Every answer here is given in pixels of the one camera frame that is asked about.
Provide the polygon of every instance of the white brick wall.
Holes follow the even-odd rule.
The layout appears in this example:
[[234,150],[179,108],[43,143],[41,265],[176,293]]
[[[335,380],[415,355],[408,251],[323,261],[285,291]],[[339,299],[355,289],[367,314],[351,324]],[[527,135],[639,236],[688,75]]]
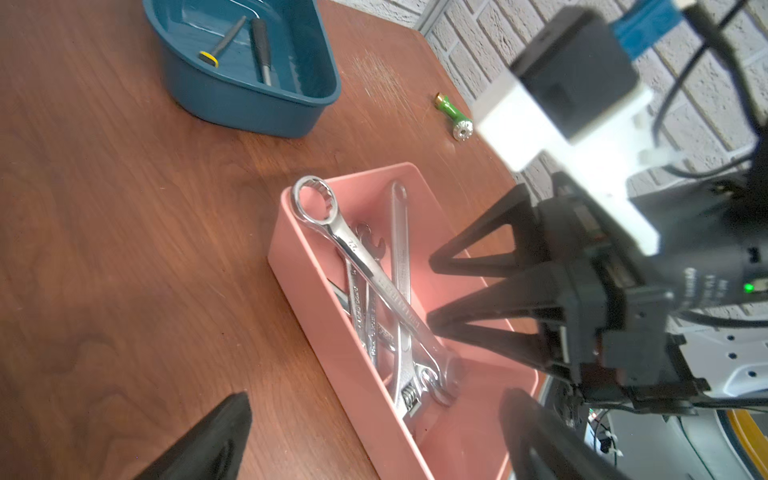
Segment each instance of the white brick wall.
[[427,6],[427,0],[334,0],[391,22],[413,28]]
[[[703,0],[703,5],[720,19],[732,1]],[[452,0],[427,40],[465,100],[472,104],[564,5],[590,6],[610,21],[621,16],[632,3],[633,0]],[[763,111],[768,111],[767,28],[765,2],[752,0],[750,7],[726,30]],[[699,44],[697,36],[682,23],[635,61],[641,78],[656,93],[652,111],[659,108],[674,76]],[[754,142],[727,73],[711,54],[704,56],[677,96],[664,125],[664,136],[688,153],[686,166],[693,171],[721,165],[741,155]],[[538,159],[517,177],[529,184],[538,199],[543,199],[551,195],[548,174],[553,166],[552,162]],[[630,179],[628,188],[631,194],[643,194],[679,181],[662,170],[654,170]]]

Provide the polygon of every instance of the screwdriver handle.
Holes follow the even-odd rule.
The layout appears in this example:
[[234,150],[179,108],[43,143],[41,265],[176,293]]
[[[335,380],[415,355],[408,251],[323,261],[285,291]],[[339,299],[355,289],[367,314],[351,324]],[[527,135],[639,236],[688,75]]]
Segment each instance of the screwdriver handle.
[[270,39],[266,34],[266,22],[261,18],[252,18],[250,20],[250,30],[253,34],[253,48],[256,49],[256,58],[261,66],[264,83],[272,85],[272,79],[270,78],[272,53],[270,51]]

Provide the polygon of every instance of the blue component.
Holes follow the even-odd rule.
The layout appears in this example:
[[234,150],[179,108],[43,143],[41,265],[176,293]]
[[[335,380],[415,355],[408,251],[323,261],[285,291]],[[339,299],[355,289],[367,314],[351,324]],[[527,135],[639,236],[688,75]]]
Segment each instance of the blue component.
[[671,0],[639,0],[611,28],[621,47],[634,60],[683,19]]
[[[191,114],[227,127],[302,137],[341,93],[317,0],[143,0],[160,39],[165,88]],[[215,68],[197,57],[248,16]],[[254,58],[250,18],[266,22],[272,85]]]

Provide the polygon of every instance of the wood grain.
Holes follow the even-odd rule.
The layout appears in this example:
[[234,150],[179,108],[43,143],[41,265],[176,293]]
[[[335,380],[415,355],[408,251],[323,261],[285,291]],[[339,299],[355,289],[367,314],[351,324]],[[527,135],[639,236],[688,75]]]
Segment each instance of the wood grain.
[[0,476],[132,478],[245,390],[241,478],[376,477],[267,266],[278,194],[411,161],[458,230],[513,183],[418,32],[320,7],[342,96],[286,140],[174,103],[140,2],[0,5]]

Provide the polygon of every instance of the wrench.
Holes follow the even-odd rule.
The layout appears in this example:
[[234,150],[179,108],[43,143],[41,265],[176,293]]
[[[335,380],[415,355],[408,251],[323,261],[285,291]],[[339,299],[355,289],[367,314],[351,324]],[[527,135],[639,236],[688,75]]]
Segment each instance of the wrench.
[[[338,285],[336,285],[334,282],[332,282],[329,279],[328,283],[331,284],[331,290],[333,290],[333,294],[336,295],[336,299],[341,303],[341,310],[344,310],[344,313],[348,317],[352,317],[349,313],[349,295],[346,294],[344,290],[341,290]],[[395,336],[390,333],[389,330],[386,329],[384,325],[381,323],[376,323],[376,338],[377,338],[377,345],[378,342],[381,342],[384,344],[384,347],[386,347],[387,350],[394,353],[395,352]]]
[[[357,237],[360,239],[360,243],[368,250],[376,263],[379,263],[386,253],[386,245],[384,239],[379,240],[379,245],[373,244],[373,237],[371,233],[371,227],[367,223],[358,223],[355,227]],[[376,326],[379,322],[376,321],[376,301],[378,296],[373,292],[371,286],[366,283],[366,349],[368,350],[368,357],[371,359],[374,368],[379,365],[379,359],[377,356],[377,338],[376,338]]]
[[[325,218],[313,218],[304,210],[300,199],[300,192],[304,187],[314,189],[323,197],[326,202]],[[458,395],[460,358],[448,351],[432,335],[427,325],[384,273],[382,267],[360,243],[339,212],[339,203],[331,187],[322,178],[311,175],[302,177],[291,189],[291,203],[294,215],[308,227],[334,242],[342,255],[353,264],[371,285],[373,291],[381,297],[398,323],[408,329],[412,337],[422,344],[429,359],[426,365],[435,373],[436,378],[431,379],[435,392],[446,403],[452,403]]]
[[[408,240],[408,195],[406,189],[394,181],[389,186],[389,209],[392,231],[392,281],[408,303],[411,303],[411,253]],[[422,402],[422,393],[429,390],[413,362],[413,344],[408,330],[395,325],[395,366],[389,394],[395,411],[401,417],[414,412]]]
[[346,283],[349,287],[349,316],[352,318],[352,325],[355,327],[355,333],[357,338],[360,339],[362,346],[366,346],[366,325],[362,317],[362,303],[361,292],[363,281],[359,278],[360,275],[352,266],[352,263],[344,259],[344,266],[346,268]]

